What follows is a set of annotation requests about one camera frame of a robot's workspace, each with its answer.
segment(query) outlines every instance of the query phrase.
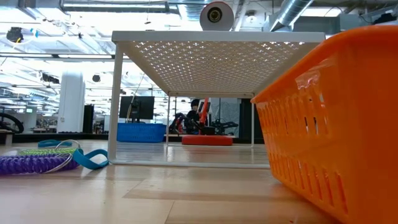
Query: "white metal table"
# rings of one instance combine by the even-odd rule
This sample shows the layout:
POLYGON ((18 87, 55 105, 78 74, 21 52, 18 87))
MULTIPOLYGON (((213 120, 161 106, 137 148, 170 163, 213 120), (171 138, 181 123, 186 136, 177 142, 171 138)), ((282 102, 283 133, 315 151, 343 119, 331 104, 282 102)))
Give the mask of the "white metal table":
MULTIPOLYGON (((325 34, 317 32, 114 31, 112 41, 116 44, 116 55, 109 160, 123 164, 167 165, 116 159, 123 54, 169 96, 168 145, 171 96, 252 98, 324 39, 325 34)), ((251 122, 253 146, 254 105, 251 122)))

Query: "ceiling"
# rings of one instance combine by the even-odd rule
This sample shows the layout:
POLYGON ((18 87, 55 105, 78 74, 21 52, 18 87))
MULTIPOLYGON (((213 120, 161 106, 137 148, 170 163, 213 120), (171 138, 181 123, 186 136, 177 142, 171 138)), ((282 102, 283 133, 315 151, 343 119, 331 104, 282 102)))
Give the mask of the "ceiling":
MULTIPOLYGON (((109 114, 113 61, 102 60, 95 55, 114 55, 115 45, 111 42, 114 30, 201 30, 198 18, 203 7, 211 1, 92 1, 64 0, 60 8, 43 7, 29 10, 5 6, 0 3, 0 105, 8 110, 21 106, 37 106, 39 113, 56 114, 59 104, 60 84, 41 80, 42 74, 50 75, 62 82, 62 73, 67 67, 82 68, 86 81, 86 104, 95 104, 96 113, 109 114), (23 28, 24 40, 15 44, 6 39, 11 27, 23 28), (17 54, 90 54, 90 59, 70 58, 17 58, 1 53, 17 54), (101 77, 93 81, 93 75, 101 77)), ((267 15, 279 10, 282 1, 229 0, 229 4, 241 18, 238 31, 261 31, 267 15), (239 11, 253 11, 254 18, 248 19, 239 11)), ((361 1, 314 1, 302 16, 334 17, 347 7, 361 1)), ((396 1, 367 1, 374 10, 390 6, 396 1)), ((137 95, 156 96, 155 113, 167 114, 167 101, 152 80, 132 62, 123 63, 122 88, 127 95, 135 90, 137 95)), ((177 112, 190 110, 190 99, 177 99, 177 112)))

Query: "person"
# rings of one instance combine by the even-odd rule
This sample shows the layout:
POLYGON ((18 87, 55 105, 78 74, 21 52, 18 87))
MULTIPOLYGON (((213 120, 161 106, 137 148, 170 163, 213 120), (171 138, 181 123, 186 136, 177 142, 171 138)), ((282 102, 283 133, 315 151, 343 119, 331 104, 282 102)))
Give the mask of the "person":
POLYGON ((200 116, 198 113, 198 107, 199 107, 199 99, 194 99, 191 102, 191 111, 188 112, 187 118, 188 119, 193 119, 194 121, 199 121, 200 116))

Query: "teal lanyard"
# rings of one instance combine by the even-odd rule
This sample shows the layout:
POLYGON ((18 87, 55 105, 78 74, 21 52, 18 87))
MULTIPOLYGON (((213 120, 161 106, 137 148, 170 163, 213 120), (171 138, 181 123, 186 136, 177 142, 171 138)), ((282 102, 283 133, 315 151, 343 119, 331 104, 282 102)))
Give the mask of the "teal lanyard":
POLYGON ((78 164, 82 165, 83 167, 86 167, 86 168, 92 169, 92 170, 106 167, 109 164, 108 152, 105 151, 104 149, 96 149, 96 150, 89 152, 85 155, 84 155, 82 149, 76 149, 76 151, 73 153, 73 159, 78 164), (104 155, 107 158, 106 161, 104 161, 100 164, 97 164, 90 160, 92 157, 95 157, 96 155, 100 155, 100 154, 104 155))

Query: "coiled cord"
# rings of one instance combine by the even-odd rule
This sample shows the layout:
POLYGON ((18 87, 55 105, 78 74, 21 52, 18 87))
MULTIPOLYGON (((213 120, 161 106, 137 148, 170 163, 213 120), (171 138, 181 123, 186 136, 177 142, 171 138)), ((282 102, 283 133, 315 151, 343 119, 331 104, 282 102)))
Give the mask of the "coiled cord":
POLYGON ((71 154, 0 156, 0 175, 42 174, 78 167, 71 154))

